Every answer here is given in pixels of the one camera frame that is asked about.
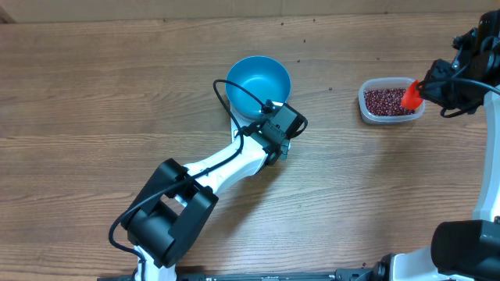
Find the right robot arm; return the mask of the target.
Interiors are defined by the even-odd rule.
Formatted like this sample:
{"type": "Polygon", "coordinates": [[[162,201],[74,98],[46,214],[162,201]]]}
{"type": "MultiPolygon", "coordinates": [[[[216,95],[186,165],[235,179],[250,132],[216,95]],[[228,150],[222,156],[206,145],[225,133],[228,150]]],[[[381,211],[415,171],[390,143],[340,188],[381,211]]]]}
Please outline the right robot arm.
{"type": "Polygon", "coordinates": [[[430,245],[404,254],[388,254],[371,269],[358,269],[353,280],[497,280],[499,278],[499,12],[483,14],[476,27],[454,37],[451,61],[433,61],[425,77],[389,77],[366,81],[359,89],[362,119],[397,124],[417,119],[426,103],[440,106],[443,118],[484,109],[487,126],[483,176],[472,216],[440,223],[430,245]],[[367,91],[404,87],[401,107],[408,116],[377,116],[367,91]]]}

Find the red scoop blue handle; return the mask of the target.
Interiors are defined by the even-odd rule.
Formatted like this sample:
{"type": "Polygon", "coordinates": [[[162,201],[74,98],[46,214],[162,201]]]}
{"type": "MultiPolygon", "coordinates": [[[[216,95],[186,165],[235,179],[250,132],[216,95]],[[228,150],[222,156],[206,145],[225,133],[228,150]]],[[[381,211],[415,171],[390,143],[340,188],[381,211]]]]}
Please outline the red scoop blue handle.
{"type": "Polygon", "coordinates": [[[401,106],[407,110],[417,110],[423,103],[420,92],[417,90],[419,81],[415,80],[402,96],[401,106]]]}

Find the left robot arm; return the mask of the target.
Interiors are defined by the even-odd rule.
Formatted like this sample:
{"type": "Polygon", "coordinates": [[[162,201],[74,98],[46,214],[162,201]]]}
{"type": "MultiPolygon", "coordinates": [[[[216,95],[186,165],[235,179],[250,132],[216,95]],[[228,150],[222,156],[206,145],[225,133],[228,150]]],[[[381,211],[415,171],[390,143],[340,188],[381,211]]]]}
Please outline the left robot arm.
{"type": "Polygon", "coordinates": [[[175,265],[198,238],[218,195],[262,168],[286,158],[291,139],[308,120],[288,104],[271,105],[232,142],[201,161],[180,165],[169,158],[154,171],[119,218],[137,255],[134,280],[175,280],[175,265]]]}

